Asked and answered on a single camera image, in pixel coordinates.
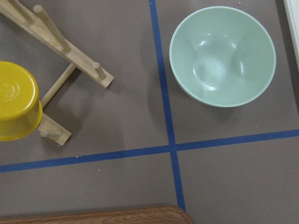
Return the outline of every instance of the yellow bowl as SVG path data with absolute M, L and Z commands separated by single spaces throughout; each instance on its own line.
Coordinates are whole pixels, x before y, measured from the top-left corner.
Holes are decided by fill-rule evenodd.
M 0 61 L 0 141 L 27 136 L 42 115 L 34 77 L 15 63 Z

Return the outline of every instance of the wooden drying rack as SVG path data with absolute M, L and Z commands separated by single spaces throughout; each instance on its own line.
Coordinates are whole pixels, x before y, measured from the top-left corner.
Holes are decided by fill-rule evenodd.
M 107 88 L 114 77 L 104 70 L 98 62 L 93 61 L 68 42 L 42 6 L 34 6 L 33 11 L 35 14 L 18 0 L 0 0 L 0 12 L 3 15 L 71 63 L 42 98 L 43 108 L 75 68 L 80 69 L 92 80 Z M 71 135 L 69 131 L 45 113 L 43 113 L 41 123 L 37 129 L 41 132 L 42 137 L 49 137 L 60 145 L 63 145 Z

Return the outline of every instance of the overturned bowl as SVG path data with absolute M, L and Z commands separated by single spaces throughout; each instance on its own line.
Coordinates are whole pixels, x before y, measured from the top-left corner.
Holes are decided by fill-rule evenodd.
M 187 16 L 172 36 L 169 54 L 182 89 L 218 107 L 240 106 L 259 97 L 276 67 L 266 29 L 230 7 L 208 7 Z
M 34 77 L 15 63 L 0 61 L 0 141 L 27 136 L 37 128 L 42 115 Z

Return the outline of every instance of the blue tape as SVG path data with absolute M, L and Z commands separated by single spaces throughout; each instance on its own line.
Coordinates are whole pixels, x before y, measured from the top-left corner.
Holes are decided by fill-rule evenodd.
M 67 157 L 61 159 L 1 165 L 0 173 L 27 170 L 27 169 L 56 167 L 56 166 L 95 162 L 95 161 L 102 161 L 102 160 L 113 160 L 113 159 L 128 158 L 128 157 L 135 157 L 141 155 L 160 154 L 160 153 L 167 153 L 169 151 L 170 151 L 169 146 L 158 146 L 158 147 L 149 147 L 149 148 L 132 149 L 132 150 L 125 150 L 125 151 L 118 151 L 118 152 L 102 153 L 102 154 L 83 155 L 83 156 L 78 156 L 78 158 Z
M 162 91 L 162 100 L 163 100 L 168 142 L 169 145 L 171 146 L 171 164 L 172 164 L 172 172 L 173 172 L 173 178 L 174 178 L 176 195 L 177 195 L 177 202 L 178 202 L 178 207 L 185 210 L 185 200 L 183 195 L 181 174 L 179 170 L 178 154 L 176 151 L 175 135 L 173 131 L 171 107 L 170 107 L 170 100 L 168 94 L 165 64 L 163 58 L 163 50 L 161 44 L 159 21 L 158 21 L 157 7 L 156 7 L 155 0 L 149 0 L 149 8 L 150 8 L 151 22 L 153 26 L 153 33 L 154 33 L 154 41 L 155 41 L 157 64 L 158 64 L 161 91 Z
M 160 29 L 159 29 L 159 22 L 158 22 L 158 15 L 157 15 L 157 8 L 156 8 L 155 0 L 149 0 L 149 8 L 150 8 L 151 22 L 152 22 L 152 26 L 153 26 L 154 41 L 155 41 L 155 48 L 156 48 L 156 55 L 157 55 L 157 63 L 158 63 L 160 85 L 161 85 L 161 91 L 162 91 L 162 100 L 163 100 L 164 116 L 165 116 L 165 121 L 166 121 L 168 141 L 169 141 L 170 145 L 175 145 L 175 137 L 174 137 L 174 131 L 173 131 L 173 124 L 172 124 L 172 116 L 171 116 L 171 108 L 170 108 L 170 101 L 169 101 L 169 94 L 168 94 L 168 87 L 167 87 L 167 79 L 166 79 L 166 73 L 165 73 L 165 65 L 164 65 L 162 44 L 161 44 L 161 38 L 160 38 Z
M 178 153 L 176 150 L 171 150 L 170 155 L 171 155 L 173 179 L 174 179 L 174 184 L 175 184 L 175 188 L 176 188 L 178 207 L 180 207 L 181 209 L 186 211 L 182 179 L 181 179 L 179 162 L 178 162 Z
M 290 131 L 253 134 L 253 135 L 238 136 L 232 138 L 177 144 L 177 150 L 184 151 L 189 149 L 234 145 L 234 144 L 242 144 L 242 143 L 249 143 L 255 141 L 275 140 L 275 139 L 291 138 L 291 137 L 298 137 L 298 136 L 299 136 L 299 129 L 296 129 Z

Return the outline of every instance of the wood grain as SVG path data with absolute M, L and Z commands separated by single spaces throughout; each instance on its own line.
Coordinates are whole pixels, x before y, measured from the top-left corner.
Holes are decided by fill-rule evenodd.
M 18 0 L 8 0 L 8 2 L 27 20 L 28 23 L 32 24 L 34 22 Z
M 33 19 L 33 24 L 29 24 L 26 19 L 8 2 L 8 0 L 0 0 L 0 13 L 5 15 L 11 21 L 16 23 L 19 27 L 27 31 L 33 37 L 38 39 L 40 42 L 48 46 L 50 49 L 55 51 L 61 57 L 65 58 L 70 63 L 76 65 L 78 69 L 88 75 L 95 82 L 99 83 L 103 87 L 107 88 L 112 82 L 114 77 L 110 75 L 105 69 L 103 69 L 106 78 L 101 79 L 97 71 L 93 68 L 93 61 L 82 51 L 72 45 L 70 42 L 65 40 L 70 46 L 71 51 L 67 53 L 53 34 L 47 29 L 45 24 L 30 10 L 24 7 L 22 4 L 19 5 L 22 11 L 28 14 Z
M 0 224 L 192 224 L 177 206 L 0 220 Z

